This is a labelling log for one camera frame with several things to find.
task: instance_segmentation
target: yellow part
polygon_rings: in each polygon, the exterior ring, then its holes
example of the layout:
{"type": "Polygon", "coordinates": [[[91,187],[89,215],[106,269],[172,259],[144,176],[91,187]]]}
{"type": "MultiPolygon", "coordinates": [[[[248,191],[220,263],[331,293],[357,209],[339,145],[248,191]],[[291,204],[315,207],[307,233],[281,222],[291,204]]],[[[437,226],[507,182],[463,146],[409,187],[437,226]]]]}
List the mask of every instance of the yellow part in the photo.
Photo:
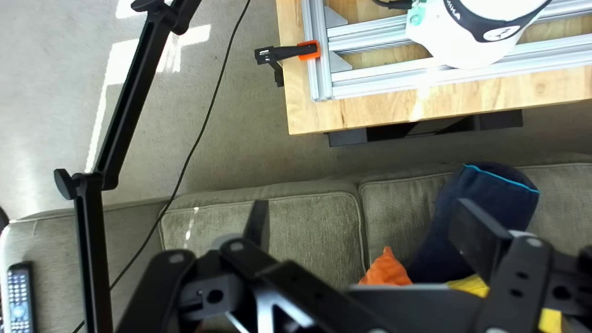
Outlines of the yellow part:
{"type": "MultiPolygon", "coordinates": [[[[450,281],[448,287],[474,294],[477,298],[485,298],[488,293],[488,285],[479,276],[450,281]]],[[[542,309],[538,330],[542,333],[561,333],[561,311],[542,309]]]]}

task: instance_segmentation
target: gray couch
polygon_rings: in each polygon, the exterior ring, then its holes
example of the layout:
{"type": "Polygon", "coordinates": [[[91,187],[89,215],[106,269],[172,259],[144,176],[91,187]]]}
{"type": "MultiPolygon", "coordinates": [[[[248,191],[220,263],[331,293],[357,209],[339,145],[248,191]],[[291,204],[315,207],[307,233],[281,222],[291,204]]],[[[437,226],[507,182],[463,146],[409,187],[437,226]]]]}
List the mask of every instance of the gray couch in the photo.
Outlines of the gray couch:
{"type": "MultiPolygon", "coordinates": [[[[115,320],[154,254],[163,248],[204,254],[218,237],[242,230],[255,198],[270,200],[270,254],[296,259],[335,287],[357,283],[387,244],[407,263],[429,230],[439,189],[457,169],[180,196],[139,261],[111,293],[115,320]]],[[[570,158],[520,169],[542,193],[531,232],[566,254],[590,243],[592,159],[570,158]]],[[[106,209],[111,280],[144,241],[163,206],[165,200],[155,200],[106,209]]],[[[2,274],[19,261],[35,263],[39,331],[72,331],[83,318],[72,211],[43,213],[11,224],[2,233],[2,274]]]]}

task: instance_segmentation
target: couch armrest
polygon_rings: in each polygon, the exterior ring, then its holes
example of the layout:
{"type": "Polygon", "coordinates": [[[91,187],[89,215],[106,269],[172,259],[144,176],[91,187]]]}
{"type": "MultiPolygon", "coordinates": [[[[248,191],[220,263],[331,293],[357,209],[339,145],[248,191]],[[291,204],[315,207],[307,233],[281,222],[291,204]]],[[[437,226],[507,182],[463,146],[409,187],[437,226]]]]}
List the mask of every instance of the couch armrest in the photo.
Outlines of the couch armrest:
{"type": "MultiPolygon", "coordinates": [[[[154,226],[163,200],[106,207],[106,233],[111,281],[128,265],[154,226]]],[[[117,324],[135,293],[148,261],[161,250],[157,233],[135,265],[111,291],[117,324]]],[[[83,291],[74,211],[50,211],[9,224],[0,237],[2,281],[7,267],[33,263],[37,331],[74,331],[83,320],[83,291]]],[[[2,309],[7,315],[7,287],[2,285],[2,309]]]]}

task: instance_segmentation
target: wooden board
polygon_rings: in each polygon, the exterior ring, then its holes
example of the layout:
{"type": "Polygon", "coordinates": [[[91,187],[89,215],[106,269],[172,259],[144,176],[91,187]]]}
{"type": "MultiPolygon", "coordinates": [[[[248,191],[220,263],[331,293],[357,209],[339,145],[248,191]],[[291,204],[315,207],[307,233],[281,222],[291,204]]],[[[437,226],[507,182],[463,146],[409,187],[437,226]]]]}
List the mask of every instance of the wooden board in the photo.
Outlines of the wooden board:
{"type": "MultiPolygon", "coordinates": [[[[300,2],[302,0],[276,2],[279,43],[285,47],[303,41],[300,2]]],[[[328,0],[328,4],[350,22],[363,22],[398,13],[381,10],[372,4],[372,0],[328,0]]],[[[535,24],[524,34],[522,43],[581,34],[592,34],[592,15],[535,24]]],[[[420,58],[427,58],[427,52],[418,45],[407,45],[350,56],[348,61],[352,61],[355,69],[361,69],[420,58]]],[[[311,100],[305,63],[298,59],[283,61],[283,76],[291,135],[592,100],[592,67],[331,102],[311,100]]]]}

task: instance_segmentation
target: black cable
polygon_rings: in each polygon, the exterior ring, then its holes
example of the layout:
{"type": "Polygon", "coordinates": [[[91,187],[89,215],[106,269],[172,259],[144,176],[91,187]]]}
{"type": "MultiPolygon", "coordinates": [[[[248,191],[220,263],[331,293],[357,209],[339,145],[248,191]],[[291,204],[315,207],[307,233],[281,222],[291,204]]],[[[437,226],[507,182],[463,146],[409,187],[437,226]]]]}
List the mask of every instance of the black cable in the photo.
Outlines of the black cable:
{"type": "MultiPolygon", "coordinates": [[[[222,80],[224,80],[224,72],[226,72],[229,50],[233,48],[235,35],[237,35],[237,32],[239,32],[239,26],[241,26],[241,22],[242,22],[242,19],[244,19],[250,4],[252,4],[252,0],[246,0],[244,8],[242,8],[242,11],[241,11],[241,17],[239,17],[235,28],[233,28],[233,34],[229,35],[229,43],[228,43],[228,47],[226,47],[226,54],[224,54],[224,59],[222,59],[222,69],[220,69],[218,82],[217,82],[215,93],[213,93],[213,96],[211,96],[211,102],[209,102],[209,108],[207,108],[207,113],[205,113],[205,119],[204,119],[204,126],[202,126],[202,130],[200,130],[194,145],[191,146],[187,158],[185,158],[185,163],[183,163],[183,169],[181,169],[181,172],[180,172],[178,183],[174,185],[174,191],[172,191],[170,198],[167,200],[167,206],[161,209],[159,217],[155,219],[154,226],[150,228],[144,243],[143,243],[141,248],[131,256],[131,259],[128,261],[128,265],[122,269],[122,272],[120,272],[120,274],[115,278],[115,281],[111,283],[109,293],[111,293],[111,291],[115,289],[115,285],[126,276],[126,272],[128,272],[128,270],[131,269],[131,265],[139,259],[139,256],[144,252],[144,248],[148,246],[148,243],[150,243],[152,235],[154,235],[154,232],[159,228],[163,217],[167,215],[172,200],[178,196],[178,191],[180,191],[180,187],[181,187],[181,182],[183,182],[185,172],[187,172],[187,167],[189,167],[189,161],[192,159],[192,154],[196,152],[196,148],[198,148],[198,145],[200,145],[200,141],[202,141],[202,137],[204,137],[204,133],[205,133],[205,128],[207,128],[211,111],[215,109],[215,104],[217,104],[217,98],[218,98],[218,91],[220,91],[220,84],[222,84],[222,80]]],[[[78,333],[83,326],[85,326],[85,322],[80,322],[78,328],[74,330],[74,333],[78,333]]]]}

